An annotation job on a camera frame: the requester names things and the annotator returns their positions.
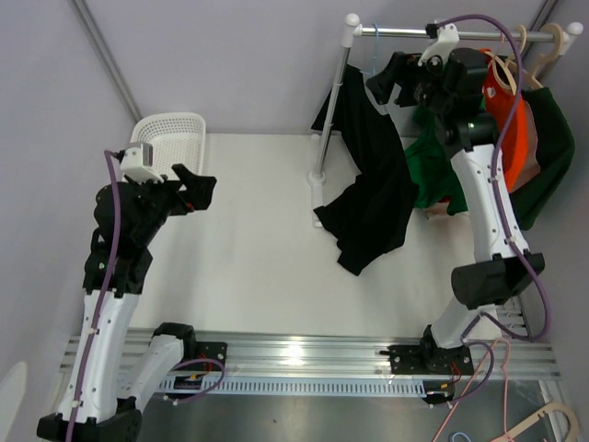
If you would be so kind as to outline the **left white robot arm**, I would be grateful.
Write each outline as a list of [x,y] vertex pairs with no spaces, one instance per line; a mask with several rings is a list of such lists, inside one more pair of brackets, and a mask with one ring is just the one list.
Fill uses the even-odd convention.
[[134,441],[144,407],[160,380],[198,358],[195,330],[165,322],[128,374],[118,376],[125,337],[153,257],[149,245],[171,216],[209,208],[216,178],[173,166],[175,179],[114,180],[98,191],[90,254],[85,263],[84,318],[68,388],[57,410],[41,417],[48,441]]

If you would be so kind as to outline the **blue wire hanger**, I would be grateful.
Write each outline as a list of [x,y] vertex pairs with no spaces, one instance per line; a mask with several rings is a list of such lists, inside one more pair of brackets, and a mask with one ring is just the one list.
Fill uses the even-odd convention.
[[386,104],[379,104],[374,97],[374,94],[369,90],[367,81],[376,75],[376,62],[378,61],[378,51],[379,51],[379,42],[380,42],[380,35],[379,29],[376,23],[373,23],[373,28],[375,29],[375,43],[374,43],[374,51],[372,56],[372,64],[371,69],[369,71],[362,71],[364,76],[364,89],[366,96],[368,97],[370,103],[373,105],[375,110],[383,116],[390,116],[388,107]]

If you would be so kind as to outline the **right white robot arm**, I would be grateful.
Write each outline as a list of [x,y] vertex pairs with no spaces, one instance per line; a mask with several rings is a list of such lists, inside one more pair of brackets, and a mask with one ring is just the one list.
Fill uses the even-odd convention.
[[416,344],[394,344],[385,351],[395,375],[451,375],[473,372],[465,338],[480,319],[521,293],[544,270],[532,253],[511,206],[502,172],[499,132],[482,109],[486,57],[469,48],[439,55],[394,52],[381,73],[366,85],[379,104],[420,105],[434,116],[436,137],[465,195],[474,238],[474,259],[451,273],[454,293],[440,318]]

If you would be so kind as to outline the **black t shirt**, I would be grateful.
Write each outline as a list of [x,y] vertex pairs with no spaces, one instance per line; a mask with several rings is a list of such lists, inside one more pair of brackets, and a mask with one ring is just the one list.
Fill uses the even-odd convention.
[[411,179],[395,124],[375,110],[366,96],[363,74],[349,64],[331,129],[341,134],[360,174],[314,213],[337,239],[338,264],[358,276],[372,261],[404,245],[418,186]]

